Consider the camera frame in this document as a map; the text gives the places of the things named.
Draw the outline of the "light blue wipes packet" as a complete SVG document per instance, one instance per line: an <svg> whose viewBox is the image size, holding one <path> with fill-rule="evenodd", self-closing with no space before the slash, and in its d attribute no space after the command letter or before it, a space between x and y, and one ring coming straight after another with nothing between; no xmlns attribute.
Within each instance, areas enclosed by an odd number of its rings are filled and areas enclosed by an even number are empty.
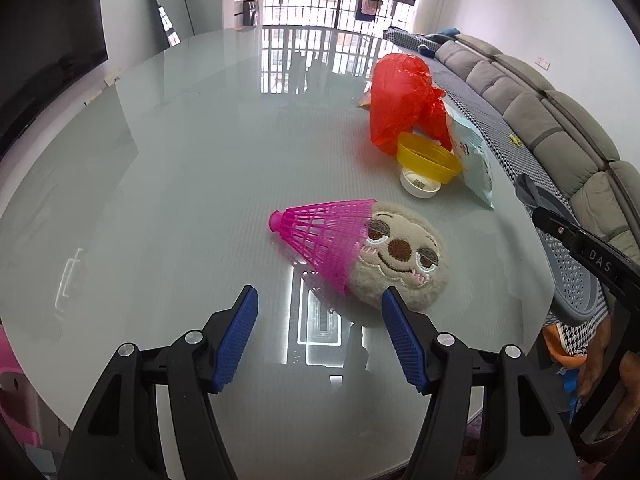
<svg viewBox="0 0 640 480"><path fill-rule="evenodd" d="M492 201L491 166L488 147L478 129L458 110L445 104L448 114L448 131L452 149L462 166L462 179L466 187L473 192L488 208L494 208Z"/></svg>

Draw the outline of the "beige sloth plush toy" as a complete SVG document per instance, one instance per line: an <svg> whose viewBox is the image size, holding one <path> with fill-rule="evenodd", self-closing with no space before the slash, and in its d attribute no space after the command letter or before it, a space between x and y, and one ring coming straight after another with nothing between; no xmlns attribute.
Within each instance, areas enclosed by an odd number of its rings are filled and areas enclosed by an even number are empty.
<svg viewBox="0 0 640 480"><path fill-rule="evenodd" d="M379 308L395 287L411 311L424 312L447 287L449 255L444 239L417 212L390 202L371 208L366 238L349 270L348 290Z"/></svg>

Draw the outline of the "red plastic bag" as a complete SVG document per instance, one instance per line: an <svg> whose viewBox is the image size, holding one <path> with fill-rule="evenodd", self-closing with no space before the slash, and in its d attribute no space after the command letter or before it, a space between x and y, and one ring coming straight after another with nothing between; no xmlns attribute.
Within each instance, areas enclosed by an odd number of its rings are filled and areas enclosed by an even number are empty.
<svg viewBox="0 0 640 480"><path fill-rule="evenodd" d="M417 55L389 53L373 67L370 88L370 139L395 156L402 132L420 128L445 150L452 150L445 92L436 88L427 64Z"/></svg>

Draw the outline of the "pink plastic shuttlecock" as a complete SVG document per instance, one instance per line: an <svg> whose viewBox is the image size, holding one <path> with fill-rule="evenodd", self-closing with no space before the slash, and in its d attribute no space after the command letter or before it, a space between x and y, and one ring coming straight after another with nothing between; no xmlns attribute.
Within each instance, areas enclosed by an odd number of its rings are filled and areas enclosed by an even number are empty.
<svg viewBox="0 0 640 480"><path fill-rule="evenodd" d="M375 200L338 200L275 210L268 226L345 295L350 269L368 237L374 204Z"/></svg>

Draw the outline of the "white round container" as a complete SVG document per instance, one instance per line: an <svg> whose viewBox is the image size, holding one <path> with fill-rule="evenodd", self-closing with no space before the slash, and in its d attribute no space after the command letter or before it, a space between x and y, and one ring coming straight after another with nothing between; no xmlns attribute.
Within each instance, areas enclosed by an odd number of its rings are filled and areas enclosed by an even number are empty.
<svg viewBox="0 0 640 480"><path fill-rule="evenodd" d="M429 200L442 188L439 182L416 174L407 168L401 170L400 184L407 193L420 200Z"/></svg>

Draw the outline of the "pink snack wrapper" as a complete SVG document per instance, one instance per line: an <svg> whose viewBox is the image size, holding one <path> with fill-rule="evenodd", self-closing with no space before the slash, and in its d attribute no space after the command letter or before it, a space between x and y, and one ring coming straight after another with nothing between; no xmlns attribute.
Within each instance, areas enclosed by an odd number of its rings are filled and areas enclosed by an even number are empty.
<svg viewBox="0 0 640 480"><path fill-rule="evenodd" d="M362 108L369 108L371 105L370 92L366 92L358 101L358 106Z"/></svg>

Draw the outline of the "grey perforated trash basket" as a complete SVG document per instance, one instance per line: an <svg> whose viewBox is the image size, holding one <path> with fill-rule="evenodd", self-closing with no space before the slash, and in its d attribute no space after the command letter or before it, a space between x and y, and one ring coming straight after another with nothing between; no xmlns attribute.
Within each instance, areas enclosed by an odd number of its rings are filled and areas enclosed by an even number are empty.
<svg viewBox="0 0 640 480"><path fill-rule="evenodd" d="M515 194L529 212L544 207L563 219L576 220L564 204L553 194L537 186L526 174L514 181ZM600 282L578 263L562 243L541 228L537 229L554 278L555 290L551 312L561 322L578 326L591 321L600 309L603 296Z"/></svg>

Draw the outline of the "grey sectional sofa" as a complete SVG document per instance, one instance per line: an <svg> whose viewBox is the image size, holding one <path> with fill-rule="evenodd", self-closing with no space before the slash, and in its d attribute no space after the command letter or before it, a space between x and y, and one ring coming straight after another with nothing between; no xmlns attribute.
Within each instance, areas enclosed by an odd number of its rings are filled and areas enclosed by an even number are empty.
<svg viewBox="0 0 640 480"><path fill-rule="evenodd" d="M639 171L577 101L525 62L474 37L435 53L435 76L512 174L528 174L587 231L639 258Z"/></svg>

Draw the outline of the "houndstooth sofa cover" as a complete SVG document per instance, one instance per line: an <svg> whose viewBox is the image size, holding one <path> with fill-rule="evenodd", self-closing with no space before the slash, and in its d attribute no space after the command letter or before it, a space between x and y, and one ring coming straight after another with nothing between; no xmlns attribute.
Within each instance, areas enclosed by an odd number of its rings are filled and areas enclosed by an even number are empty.
<svg viewBox="0 0 640 480"><path fill-rule="evenodd" d="M527 174L545 190L570 206L575 186L572 170L552 157L575 143L524 82L510 76L488 56L446 37L441 42L390 27L383 38L417 53L420 44L435 52L425 58L435 84L480 130L501 167L511 179ZM515 134L524 145L509 139Z"/></svg>

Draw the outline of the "yellow toy on sofa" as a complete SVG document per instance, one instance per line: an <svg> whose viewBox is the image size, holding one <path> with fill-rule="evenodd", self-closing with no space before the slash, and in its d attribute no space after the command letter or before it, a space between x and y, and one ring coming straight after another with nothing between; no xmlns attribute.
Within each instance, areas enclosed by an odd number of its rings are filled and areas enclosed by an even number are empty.
<svg viewBox="0 0 640 480"><path fill-rule="evenodd" d="M522 140L518 138L515 134L510 134L509 139L514 145L518 146L519 148L521 148L524 145Z"/></svg>

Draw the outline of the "clothes drying rack stand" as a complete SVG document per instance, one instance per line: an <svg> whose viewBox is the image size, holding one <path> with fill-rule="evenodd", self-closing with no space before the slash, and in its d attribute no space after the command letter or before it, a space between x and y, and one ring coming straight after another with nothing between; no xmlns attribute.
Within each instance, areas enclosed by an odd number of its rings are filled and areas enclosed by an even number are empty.
<svg viewBox="0 0 640 480"><path fill-rule="evenodd" d="M355 20L358 22L374 22L383 3L383 0L357 0Z"/></svg>

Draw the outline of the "small side table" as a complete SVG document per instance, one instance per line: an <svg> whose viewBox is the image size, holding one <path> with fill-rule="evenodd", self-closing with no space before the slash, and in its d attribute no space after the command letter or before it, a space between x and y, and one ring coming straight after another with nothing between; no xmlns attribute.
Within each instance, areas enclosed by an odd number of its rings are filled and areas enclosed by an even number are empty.
<svg viewBox="0 0 640 480"><path fill-rule="evenodd" d="M233 0L234 26L253 27L258 15L258 0Z"/></svg>

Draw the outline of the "leaning floor mirror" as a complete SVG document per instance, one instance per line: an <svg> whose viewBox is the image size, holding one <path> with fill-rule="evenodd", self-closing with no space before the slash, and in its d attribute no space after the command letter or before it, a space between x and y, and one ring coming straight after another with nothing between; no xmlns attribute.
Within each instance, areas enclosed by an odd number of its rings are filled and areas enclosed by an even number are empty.
<svg viewBox="0 0 640 480"><path fill-rule="evenodd" d="M194 36L186 0L155 0L155 4L166 47L178 46Z"/></svg>

